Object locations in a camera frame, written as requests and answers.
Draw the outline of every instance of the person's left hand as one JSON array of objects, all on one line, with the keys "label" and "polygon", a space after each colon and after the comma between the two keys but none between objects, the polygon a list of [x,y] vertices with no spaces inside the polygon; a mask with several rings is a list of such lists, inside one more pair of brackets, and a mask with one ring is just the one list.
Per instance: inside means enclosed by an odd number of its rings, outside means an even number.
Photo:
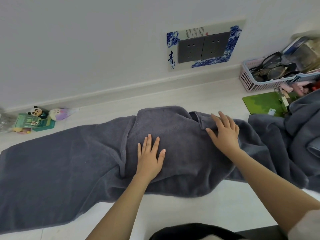
[{"label": "person's left hand", "polygon": [[142,149],[141,144],[138,144],[138,166],[136,176],[142,177],[148,183],[160,173],[166,155],[166,150],[163,149],[157,160],[156,156],[160,137],[157,137],[153,147],[151,145],[151,140],[152,138],[149,134],[148,137],[145,137],[144,139]]}]

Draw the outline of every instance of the panda head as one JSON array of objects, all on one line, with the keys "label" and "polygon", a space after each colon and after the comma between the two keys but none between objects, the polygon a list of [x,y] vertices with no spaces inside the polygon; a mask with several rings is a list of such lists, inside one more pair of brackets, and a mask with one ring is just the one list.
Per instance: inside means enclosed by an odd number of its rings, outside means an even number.
[{"label": "panda head", "polygon": [[40,109],[38,106],[34,106],[28,114],[39,117],[40,115],[42,115],[42,109]]}]

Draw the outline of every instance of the blue floral pattern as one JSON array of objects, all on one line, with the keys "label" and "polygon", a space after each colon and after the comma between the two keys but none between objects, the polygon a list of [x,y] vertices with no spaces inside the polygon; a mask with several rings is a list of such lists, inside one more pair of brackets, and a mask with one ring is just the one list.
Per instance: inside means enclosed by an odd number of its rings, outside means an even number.
[{"label": "blue floral pattern", "polygon": [[180,39],[178,38],[179,32],[170,32],[167,33],[167,46],[170,48],[173,45],[177,45]]},{"label": "blue floral pattern", "polygon": [[240,29],[239,26],[237,26],[237,25],[232,26],[230,29],[231,29],[231,33],[230,33],[229,41],[228,41],[228,44],[226,45],[226,49],[224,51],[223,56],[197,61],[196,63],[194,63],[191,66],[191,68],[202,67],[202,66],[207,66],[207,65],[212,65],[212,64],[217,64],[217,63],[229,61],[231,54],[232,54],[234,48],[236,47],[236,44],[237,44],[238,39],[240,37],[240,34],[242,32],[242,29]]}]

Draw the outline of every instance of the panda toy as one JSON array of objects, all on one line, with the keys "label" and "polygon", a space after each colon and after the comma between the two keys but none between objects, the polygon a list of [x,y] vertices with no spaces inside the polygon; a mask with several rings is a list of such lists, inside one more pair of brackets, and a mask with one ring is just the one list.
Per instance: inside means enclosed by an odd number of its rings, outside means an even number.
[{"label": "panda toy", "polygon": [[40,119],[46,119],[49,115],[49,113],[43,111],[38,106],[34,106],[33,109],[31,109],[30,112],[28,112],[29,115],[33,115],[35,117],[39,117]]}]

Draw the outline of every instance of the finger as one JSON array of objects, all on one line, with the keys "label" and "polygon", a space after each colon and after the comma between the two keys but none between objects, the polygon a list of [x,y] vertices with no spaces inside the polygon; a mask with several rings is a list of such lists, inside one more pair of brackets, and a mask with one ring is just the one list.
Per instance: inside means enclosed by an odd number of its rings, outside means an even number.
[{"label": "finger", "polygon": [[159,154],[159,158],[158,158],[158,165],[160,168],[162,168],[163,165],[163,161],[165,159],[166,156],[166,149],[163,149],[160,154]]},{"label": "finger", "polygon": [[237,133],[237,135],[239,135],[240,132],[240,128],[238,125],[235,125],[235,132]]},{"label": "finger", "polygon": [[154,154],[154,156],[157,155],[159,142],[160,142],[160,137],[157,137],[157,139],[155,140],[155,142],[153,144],[152,150],[151,150],[151,152],[152,152],[152,154]]},{"label": "finger", "polygon": [[236,123],[235,123],[234,120],[231,119],[229,116],[226,116],[226,117],[227,117],[228,120],[229,120],[230,128],[235,131],[235,130],[236,130]]},{"label": "finger", "polygon": [[146,141],[146,152],[151,152],[151,146],[152,146],[152,136],[148,135],[148,140]]},{"label": "finger", "polygon": [[224,128],[224,125],[223,125],[223,123],[222,123],[222,121],[221,121],[220,118],[218,118],[217,116],[215,116],[213,113],[211,114],[211,118],[212,118],[212,119],[214,120],[214,122],[216,123],[218,129]]},{"label": "finger", "polygon": [[142,154],[146,152],[147,140],[148,140],[148,137],[145,137],[143,141],[143,146],[142,146]]},{"label": "finger", "polygon": [[141,152],[141,144],[138,143],[138,160],[140,159],[141,155],[142,155],[142,152]]},{"label": "finger", "polygon": [[221,116],[224,127],[230,128],[230,122],[229,122],[228,118],[221,111],[219,111],[219,115]]},{"label": "finger", "polygon": [[217,139],[217,136],[216,136],[216,134],[212,131],[212,129],[206,128],[206,132],[207,132],[208,135],[210,136],[211,140],[212,140],[213,142],[215,142],[216,139]]}]

